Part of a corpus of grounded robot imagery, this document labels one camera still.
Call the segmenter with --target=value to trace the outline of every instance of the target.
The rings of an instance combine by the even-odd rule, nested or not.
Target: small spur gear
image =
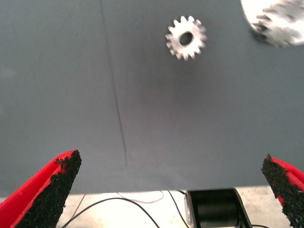
[[[258,15],[255,31],[274,46],[299,45],[304,36],[304,3],[301,0],[282,0]]]
[[[178,59],[182,57],[187,61],[189,56],[193,59],[195,54],[200,54],[200,48],[204,48],[204,40],[207,39],[205,35],[206,29],[202,26],[199,20],[195,20],[192,16],[188,17],[188,20],[184,16],[180,18],[180,22],[173,21],[175,27],[168,27],[171,32],[166,35],[168,40],[167,47],[172,55],[176,55]],[[189,43],[183,44],[181,38],[183,35],[188,34],[191,37]]]

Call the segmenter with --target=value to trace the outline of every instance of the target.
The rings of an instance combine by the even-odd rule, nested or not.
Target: silver gear
[[[195,58],[195,53],[200,54],[200,48],[204,48],[206,45],[203,43],[207,39],[205,35],[205,27],[202,26],[199,20],[195,20],[192,16],[188,17],[188,20],[184,16],[181,16],[180,22],[173,21],[175,27],[168,27],[171,32],[166,35],[168,40],[167,47],[172,55],[176,55],[178,59],[182,57],[187,61],[189,56]],[[185,33],[192,34],[192,41],[189,44],[182,45],[180,38]]]
[[[304,4],[301,0],[282,0],[258,15],[255,31],[274,46],[287,47],[303,41]]]

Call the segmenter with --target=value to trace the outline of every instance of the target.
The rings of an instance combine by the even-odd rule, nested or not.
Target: metal gear
[[[303,44],[304,3],[301,0],[282,0],[263,12],[253,25],[267,43],[281,47]]]
[[[172,55],[176,55],[178,59],[182,57],[187,61],[189,56],[192,59],[195,58],[195,53],[200,54],[200,48],[204,48],[206,45],[203,43],[207,39],[205,35],[206,29],[202,26],[199,20],[195,20],[192,16],[188,17],[188,20],[184,16],[181,16],[180,22],[177,20],[173,21],[175,27],[168,27],[171,32],[166,35],[168,40],[167,47],[169,48]],[[190,33],[192,40],[188,44],[181,44],[181,37]]]

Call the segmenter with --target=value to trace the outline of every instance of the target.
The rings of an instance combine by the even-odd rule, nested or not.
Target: red foam
[[[296,167],[288,164],[285,161],[279,160],[277,158],[272,158],[272,161],[279,164],[281,167],[285,168],[287,171],[287,177],[291,185],[296,185],[299,189],[304,192],[304,173],[297,169]]]
[[[74,151],[68,151],[55,157],[0,204],[1,228],[13,228],[20,222],[35,198],[51,183],[51,176],[66,171],[65,167],[61,168],[60,164],[55,163],[55,161],[66,157],[70,158]]]

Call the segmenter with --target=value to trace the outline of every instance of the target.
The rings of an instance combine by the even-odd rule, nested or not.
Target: concrete floor
[[[269,228],[287,228],[289,221],[282,213],[282,207],[269,186],[237,188],[249,219],[252,224],[260,224]],[[129,199],[141,201],[160,201],[150,204],[140,203],[155,219],[161,228],[184,228],[175,205],[167,191],[122,193]],[[184,212],[183,195],[172,191],[182,215]],[[59,220],[57,228],[62,227],[73,215],[83,195],[70,195],[66,201],[66,207]],[[120,197],[117,193],[90,194],[82,201],[78,212],[88,205],[106,198]],[[135,205],[122,200],[110,200],[98,204],[70,223],[68,228],[155,228],[150,219]]]

